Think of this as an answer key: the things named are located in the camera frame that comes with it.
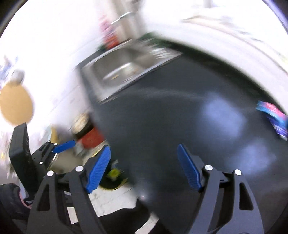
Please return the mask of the gloved left hand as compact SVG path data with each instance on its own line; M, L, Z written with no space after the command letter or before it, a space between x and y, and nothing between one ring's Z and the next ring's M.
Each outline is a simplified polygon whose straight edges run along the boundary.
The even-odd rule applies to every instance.
M1 208L9 218L27 221L30 208L23 204L19 192L20 187L14 183L1 185Z

